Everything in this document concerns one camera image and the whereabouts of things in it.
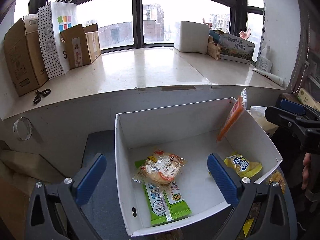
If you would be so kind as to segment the person's right hand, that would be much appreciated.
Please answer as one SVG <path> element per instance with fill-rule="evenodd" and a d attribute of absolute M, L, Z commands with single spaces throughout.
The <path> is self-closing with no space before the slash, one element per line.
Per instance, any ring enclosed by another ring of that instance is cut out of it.
<path fill-rule="evenodd" d="M 310 153 L 306 153 L 304 156 L 304 160 L 303 160 L 303 172 L 302 172 L 302 189 L 306 189 L 308 186 L 308 182 L 309 182 L 309 165 L 311 163 L 311 154 Z"/>

